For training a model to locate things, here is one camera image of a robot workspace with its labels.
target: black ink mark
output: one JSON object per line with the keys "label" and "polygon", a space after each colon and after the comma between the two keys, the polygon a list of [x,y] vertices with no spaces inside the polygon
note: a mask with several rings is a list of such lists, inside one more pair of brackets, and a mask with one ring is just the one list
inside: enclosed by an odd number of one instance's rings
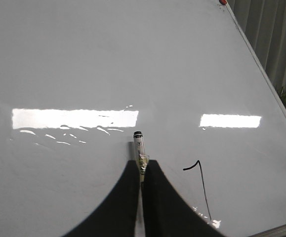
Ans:
{"label": "black ink mark", "polygon": [[204,197],[205,197],[205,202],[206,202],[206,206],[207,206],[208,215],[210,216],[210,220],[212,221],[210,209],[209,209],[209,207],[208,207],[208,202],[207,202],[207,198],[206,198],[206,191],[205,191],[205,185],[204,185],[204,179],[203,179],[203,172],[202,172],[201,162],[198,160],[194,165],[192,165],[192,166],[190,166],[190,167],[188,167],[188,168],[184,168],[183,170],[192,169],[192,168],[196,167],[197,164],[199,164],[200,171],[201,171],[202,185],[203,185]]}

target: red magnet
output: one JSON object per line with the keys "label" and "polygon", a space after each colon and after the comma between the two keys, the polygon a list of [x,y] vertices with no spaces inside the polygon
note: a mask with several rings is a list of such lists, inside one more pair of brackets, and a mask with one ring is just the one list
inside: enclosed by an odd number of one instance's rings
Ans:
{"label": "red magnet", "polygon": [[221,3],[222,5],[226,5],[226,4],[227,4],[227,1],[226,1],[226,0],[220,0],[220,3]]}

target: marker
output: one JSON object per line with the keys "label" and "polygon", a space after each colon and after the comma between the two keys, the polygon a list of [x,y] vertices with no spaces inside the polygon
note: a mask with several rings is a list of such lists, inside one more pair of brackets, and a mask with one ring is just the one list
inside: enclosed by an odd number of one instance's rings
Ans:
{"label": "marker", "polygon": [[133,138],[135,147],[135,159],[139,168],[141,186],[143,186],[145,169],[149,160],[149,156],[145,154],[142,132],[141,131],[134,132]]}

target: white surface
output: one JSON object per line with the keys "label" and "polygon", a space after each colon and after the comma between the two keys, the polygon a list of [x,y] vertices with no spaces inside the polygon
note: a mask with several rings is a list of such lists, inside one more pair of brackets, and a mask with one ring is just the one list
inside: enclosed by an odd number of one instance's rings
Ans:
{"label": "white surface", "polygon": [[[14,109],[102,120],[13,129]],[[123,110],[138,111],[135,126],[99,114]],[[200,127],[204,114],[261,120]],[[286,224],[286,118],[218,0],[0,0],[0,237],[59,237],[82,221],[133,156],[136,130],[205,217],[200,172],[182,170],[201,160],[225,235]]]}

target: gray curtain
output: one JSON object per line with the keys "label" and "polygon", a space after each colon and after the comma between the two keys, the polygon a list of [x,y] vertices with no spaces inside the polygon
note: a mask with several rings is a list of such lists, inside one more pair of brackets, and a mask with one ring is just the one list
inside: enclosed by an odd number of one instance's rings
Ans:
{"label": "gray curtain", "polygon": [[270,81],[286,88],[286,0],[228,0]]}

